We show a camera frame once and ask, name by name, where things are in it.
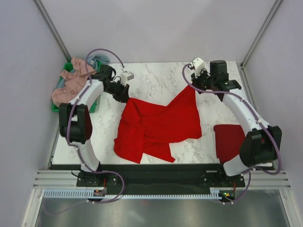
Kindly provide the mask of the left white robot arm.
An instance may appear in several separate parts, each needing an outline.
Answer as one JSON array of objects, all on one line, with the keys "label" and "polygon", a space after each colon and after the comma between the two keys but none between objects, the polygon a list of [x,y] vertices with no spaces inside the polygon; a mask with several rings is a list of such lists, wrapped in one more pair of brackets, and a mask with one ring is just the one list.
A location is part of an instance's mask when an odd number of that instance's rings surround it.
[{"label": "left white robot arm", "polygon": [[103,93],[108,93],[120,102],[129,99],[128,81],[134,78],[130,71],[120,75],[109,65],[102,65],[99,72],[91,75],[84,88],[69,103],[59,106],[59,131],[67,144],[76,149],[80,159],[81,169],[89,172],[87,180],[93,186],[99,186],[104,181],[100,172],[100,161],[97,159],[91,143],[92,122],[89,111],[96,99]]}]

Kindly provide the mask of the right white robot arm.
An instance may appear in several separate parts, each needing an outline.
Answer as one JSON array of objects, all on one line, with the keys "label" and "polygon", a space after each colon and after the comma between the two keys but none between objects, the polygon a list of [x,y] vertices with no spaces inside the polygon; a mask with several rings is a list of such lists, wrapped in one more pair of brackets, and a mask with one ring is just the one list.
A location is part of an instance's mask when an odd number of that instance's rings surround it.
[{"label": "right white robot arm", "polygon": [[227,63],[224,60],[211,61],[210,69],[205,68],[201,58],[194,58],[188,68],[193,70],[189,85],[198,93],[218,96],[234,114],[245,134],[239,154],[223,164],[223,171],[217,174],[217,181],[228,186],[234,175],[245,173],[251,169],[261,170],[267,174],[262,164],[278,162],[274,175],[281,172],[282,160],[280,144],[282,131],[278,126],[270,126],[245,97],[245,92],[236,80],[229,79]]}]

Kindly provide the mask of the bright red t shirt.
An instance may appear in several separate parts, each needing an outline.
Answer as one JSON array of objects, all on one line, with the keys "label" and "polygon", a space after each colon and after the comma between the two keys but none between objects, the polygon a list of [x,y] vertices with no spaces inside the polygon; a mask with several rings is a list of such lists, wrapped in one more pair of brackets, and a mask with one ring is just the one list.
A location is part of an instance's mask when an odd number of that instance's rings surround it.
[{"label": "bright red t shirt", "polygon": [[167,106],[130,98],[114,140],[114,152],[140,163],[143,154],[173,163],[169,145],[202,137],[196,92],[186,86]]}]

